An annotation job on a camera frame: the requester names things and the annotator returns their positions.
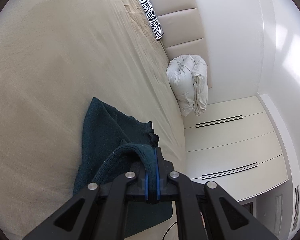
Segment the wrinkled sheet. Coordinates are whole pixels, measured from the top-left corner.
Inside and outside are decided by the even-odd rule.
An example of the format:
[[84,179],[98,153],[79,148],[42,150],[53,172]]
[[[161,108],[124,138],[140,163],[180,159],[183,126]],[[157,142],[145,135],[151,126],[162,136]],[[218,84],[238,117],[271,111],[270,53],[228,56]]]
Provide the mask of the wrinkled sheet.
[[[137,0],[10,0],[0,14],[0,227],[21,239],[71,197],[92,97],[153,122],[185,167],[168,58]],[[162,239],[170,220],[129,239]],[[177,227],[166,239],[177,239]]]

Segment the silver bolt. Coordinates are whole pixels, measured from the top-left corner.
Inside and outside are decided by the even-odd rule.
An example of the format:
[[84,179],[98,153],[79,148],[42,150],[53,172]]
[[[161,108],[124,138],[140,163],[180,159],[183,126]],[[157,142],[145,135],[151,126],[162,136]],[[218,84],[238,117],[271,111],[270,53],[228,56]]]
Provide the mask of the silver bolt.
[[174,179],[180,176],[179,172],[177,172],[177,171],[172,171],[169,173],[169,175],[170,175],[170,177],[172,177]]
[[126,173],[126,177],[127,177],[128,179],[134,178],[135,175],[136,175],[136,174],[135,174],[133,171],[128,171],[128,172]]
[[88,185],[88,189],[90,189],[90,190],[95,190],[97,188],[98,188],[98,184],[97,183],[92,182],[92,183],[90,183]]
[[216,188],[217,184],[214,181],[208,181],[207,186],[208,188]]

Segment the white wardrobe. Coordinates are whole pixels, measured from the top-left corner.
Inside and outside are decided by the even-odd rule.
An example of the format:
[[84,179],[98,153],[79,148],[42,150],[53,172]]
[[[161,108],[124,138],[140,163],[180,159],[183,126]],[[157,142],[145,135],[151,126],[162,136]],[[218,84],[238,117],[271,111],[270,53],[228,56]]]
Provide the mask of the white wardrobe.
[[217,182],[242,201],[286,182],[287,170],[271,122],[257,97],[208,105],[184,117],[186,175]]

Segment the wall vent grille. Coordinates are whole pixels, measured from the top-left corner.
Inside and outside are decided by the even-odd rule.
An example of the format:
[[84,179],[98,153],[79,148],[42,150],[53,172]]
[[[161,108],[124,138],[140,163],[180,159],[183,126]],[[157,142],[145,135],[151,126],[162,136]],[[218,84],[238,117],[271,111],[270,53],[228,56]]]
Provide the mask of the wall vent grille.
[[282,220],[282,194],[275,197],[275,222],[274,222],[274,234],[279,235]]
[[297,228],[298,224],[298,217],[299,217],[299,186],[295,188],[296,191],[296,207],[294,211],[294,221],[293,221],[293,226],[292,226],[292,231]]

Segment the black cable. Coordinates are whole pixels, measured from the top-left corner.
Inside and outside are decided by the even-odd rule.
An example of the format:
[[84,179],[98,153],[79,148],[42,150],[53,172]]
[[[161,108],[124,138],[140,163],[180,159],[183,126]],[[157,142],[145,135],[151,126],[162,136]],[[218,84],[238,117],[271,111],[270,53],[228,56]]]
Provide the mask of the black cable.
[[166,237],[166,235],[167,235],[167,233],[169,232],[169,230],[170,230],[176,223],[177,223],[177,221],[174,222],[174,223],[169,227],[169,229],[167,230],[167,232],[164,234],[162,240],[164,240],[164,238]]

